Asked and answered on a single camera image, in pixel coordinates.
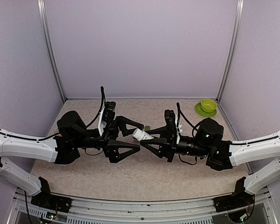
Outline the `white pill bottle front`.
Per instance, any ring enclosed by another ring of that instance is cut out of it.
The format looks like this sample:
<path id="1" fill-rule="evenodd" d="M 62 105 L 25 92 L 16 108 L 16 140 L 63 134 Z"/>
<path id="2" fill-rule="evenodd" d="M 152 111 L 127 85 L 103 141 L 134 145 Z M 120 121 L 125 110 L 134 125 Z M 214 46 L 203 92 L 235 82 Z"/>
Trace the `white pill bottle front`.
<path id="1" fill-rule="evenodd" d="M 133 137 L 137 140 L 137 141 L 142 141 L 142 140 L 151 140 L 154 137 L 150 134 L 148 134 L 147 132 L 140 130 L 139 128 L 136 128 L 133 132 Z"/>

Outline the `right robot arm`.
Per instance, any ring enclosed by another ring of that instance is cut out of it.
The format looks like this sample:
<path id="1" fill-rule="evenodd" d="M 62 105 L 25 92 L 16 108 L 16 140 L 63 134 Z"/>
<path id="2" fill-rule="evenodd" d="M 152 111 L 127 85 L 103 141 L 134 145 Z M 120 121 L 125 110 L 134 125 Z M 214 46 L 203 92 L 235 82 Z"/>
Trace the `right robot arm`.
<path id="1" fill-rule="evenodd" d="M 244 141 L 225 141 L 224 128 L 211 118 L 203 119 L 193 137 L 181 134 L 179 123 L 173 119 L 166 126 L 148 132 L 136 129 L 133 137 L 140 145 L 159 158 L 168 162 L 175 154 L 205 158 L 211 169 L 222 171 L 244 163 L 273 158 L 273 161 L 256 173 L 236 182 L 234 192 L 229 197 L 233 207 L 244 203 L 248 195 L 280 178 L 280 130 L 271 135 Z"/>

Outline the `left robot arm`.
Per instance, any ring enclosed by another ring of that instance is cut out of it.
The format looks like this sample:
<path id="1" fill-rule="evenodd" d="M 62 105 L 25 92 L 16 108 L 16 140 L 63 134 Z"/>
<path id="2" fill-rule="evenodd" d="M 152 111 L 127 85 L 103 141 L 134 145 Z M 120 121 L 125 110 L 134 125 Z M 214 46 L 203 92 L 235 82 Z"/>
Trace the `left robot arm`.
<path id="1" fill-rule="evenodd" d="M 97 128 L 88 129 L 76 111 L 65 113 L 58 120 L 57 127 L 57 134 L 42 139 L 28 135 L 16 136 L 0 128 L 0 177 L 28 195 L 37 197 L 47 208 L 56 203 L 48 181 L 18 167 L 11 162 L 10 156 L 67 165 L 80 157 L 79 149 L 91 148 L 102 150 L 111 163 L 117 163 L 140 150 L 139 145 L 118 141 L 118 135 L 128 136 L 136 128 L 144 129 L 143 124 L 115 116 L 114 112 L 102 115 Z"/>

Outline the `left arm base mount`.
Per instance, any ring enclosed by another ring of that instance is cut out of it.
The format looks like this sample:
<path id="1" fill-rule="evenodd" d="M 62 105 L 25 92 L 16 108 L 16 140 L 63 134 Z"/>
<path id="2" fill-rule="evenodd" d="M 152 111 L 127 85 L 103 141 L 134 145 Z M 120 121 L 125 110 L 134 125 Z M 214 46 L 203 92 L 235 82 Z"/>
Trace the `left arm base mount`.
<path id="1" fill-rule="evenodd" d="M 56 195 L 37 195 L 31 199 L 31 204 L 57 212 L 69 213 L 72 199 Z"/>

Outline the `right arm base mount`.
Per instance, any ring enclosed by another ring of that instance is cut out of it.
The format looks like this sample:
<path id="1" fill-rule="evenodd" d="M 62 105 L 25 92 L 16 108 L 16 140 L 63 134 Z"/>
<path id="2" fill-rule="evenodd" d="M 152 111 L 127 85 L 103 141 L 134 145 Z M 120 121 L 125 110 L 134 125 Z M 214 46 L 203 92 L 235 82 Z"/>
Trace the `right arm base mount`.
<path id="1" fill-rule="evenodd" d="M 223 212 L 242 208 L 254 203 L 254 195 L 226 195 L 219 196 L 213 199 L 216 212 Z"/>

